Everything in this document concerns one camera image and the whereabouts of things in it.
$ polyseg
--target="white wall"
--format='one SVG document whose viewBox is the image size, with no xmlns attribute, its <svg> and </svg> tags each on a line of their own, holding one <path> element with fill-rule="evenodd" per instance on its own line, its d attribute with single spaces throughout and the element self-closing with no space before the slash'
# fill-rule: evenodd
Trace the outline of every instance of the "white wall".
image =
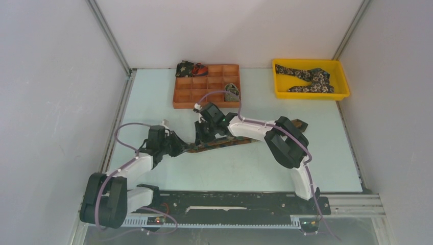
<svg viewBox="0 0 433 245">
<path fill-rule="evenodd" d="M 362 0 L 98 1 L 131 67 L 332 59 Z"/>
<path fill-rule="evenodd" d="M 0 9 L 1 244 L 66 244 L 125 73 L 86 2 Z"/>
<path fill-rule="evenodd" d="M 399 244 L 431 244 L 433 2 L 375 0 L 343 63 L 344 116 Z"/>
</svg>

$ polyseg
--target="robotic arm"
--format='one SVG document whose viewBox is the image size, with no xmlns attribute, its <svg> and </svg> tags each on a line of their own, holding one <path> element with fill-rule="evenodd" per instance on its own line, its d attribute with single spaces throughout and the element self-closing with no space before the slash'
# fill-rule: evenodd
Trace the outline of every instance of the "robotic arm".
<svg viewBox="0 0 433 245">
<path fill-rule="evenodd" d="M 293 135 L 306 148 L 308 140 L 287 118 L 281 116 L 276 121 L 257 121 L 239 118 L 236 113 L 224 113 L 213 103 L 201 108 L 196 105 L 194 111 L 200 114 L 195 122 L 196 145 L 211 142 L 216 135 L 244 136 L 264 141 L 271 150 L 275 160 L 291 170 L 295 184 L 296 196 L 311 201 L 313 195 L 320 195 L 319 188 L 312 183 L 316 193 L 312 193 L 310 181 L 306 171 L 305 161 L 308 156 L 293 140 L 274 128 L 278 126 Z M 179 156 L 190 146 L 180 139 L 174 131 L 170 131 L 167 122 L 157 126 L 150 126 L 148 139 L 138 149 L 138 156 L 124 169 L 112 173 L 112 178 L 103 190 L 99 208 L 96 199 L 102 183 L 108 174 L 94 173 L 87 183 L 84 200 L 80 209 L 80 220 L 95 223 L 95 212 L 99 212 L 102 226 L 118 228 L 122 225 L 127 213 L 131 213 L 143 206 L 159 205 L 159 188 L 149 185 L 134 186 L 133 183 L 142 174 L 152 170 L 164 155 Z"/>
</svg>

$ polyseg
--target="white table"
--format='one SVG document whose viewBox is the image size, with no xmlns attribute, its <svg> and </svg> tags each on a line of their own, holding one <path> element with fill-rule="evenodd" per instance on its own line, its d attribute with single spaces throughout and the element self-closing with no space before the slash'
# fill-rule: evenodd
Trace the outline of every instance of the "white table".
<svg viewBox="0 0 433 245">
<path fill-rule="evenodd" d="M 313 160 L 310 168 L 322 192 L 361 192 L 355 163 L 334 101 L 278 100 L 273 90 L 271 69 L 240 70 L 242 115 L 260 120 L 280 116 L 308 123 L 304 133 Z M 123 123 L 157 125 L 170 121 L 184 141 L 194 142 L 197 114 L 190 109 L 173 109 L 175 70 L 137 71 Z M 237 109 L 222 109 L 224 113 Z M 138 147 L 147 138 L 148 128 L 128 126 L 120 139 Z M 116 144 L 110 171 L 133 157 L 133 152 Z M 164 156 L 152 171 L 137 182 L 162 190 L 192 191 L 294 191 L 288 169 L 278 164 L 264 142 L 230 146 L 201 153 Z"/>
</svg>

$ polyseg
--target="gray floor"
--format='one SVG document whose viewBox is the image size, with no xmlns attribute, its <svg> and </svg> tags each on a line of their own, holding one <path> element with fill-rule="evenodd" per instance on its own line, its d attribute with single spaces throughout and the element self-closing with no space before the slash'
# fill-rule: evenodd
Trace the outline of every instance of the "gray floor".
<svg viewBox="0 0 433 245">
<path fill-rule="evenodd" d="M 128 228 L 109 229 L 100 233 L 95 227 L 87 232 L 85 245 L 104 244 L 155 244 L 155 245 L 291 245 L 291 244 L 320 244 L 320 245 L 370 245 L 378 244 L 369 218 L 340 218 L 328 219 L 333 232 L 343 242 L 338 242 L 330 235 L 303 236 L 298 230 L 268 230 L 268 229 L 179 229 L 170 235 L 150 235 L 144 232 L 132 232 L 111 241 L 101 242 L 100 239 L 114 237 Z"/>
</svg>

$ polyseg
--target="yellow bin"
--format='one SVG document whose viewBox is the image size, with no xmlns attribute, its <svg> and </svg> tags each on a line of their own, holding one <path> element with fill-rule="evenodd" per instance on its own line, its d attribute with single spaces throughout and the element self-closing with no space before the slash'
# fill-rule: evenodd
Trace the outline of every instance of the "yellow bin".
<svg viewBox="0 0 433 245">
<path fill-rule="evenodd" d="M 297 77 L 276 74 L 275 65 L 281 65 L 287 68 L 310 70 L 321 68 L 330 74 L 329 82 L 334 87 L 334 93 L 301 93 L 287 92 L 293 86 L 310 85 Z M 274 59 L 272 60 L 272 71 L 274 73 L 274 90 L 275 96 L 279 99 L 304 99 L 304 100 L 334 100 L 341 101 L 350 95 L 349 86 L 347 85 L 346 76 L 341 63 L 337 60 L 289 60 Z"/>
</svg>

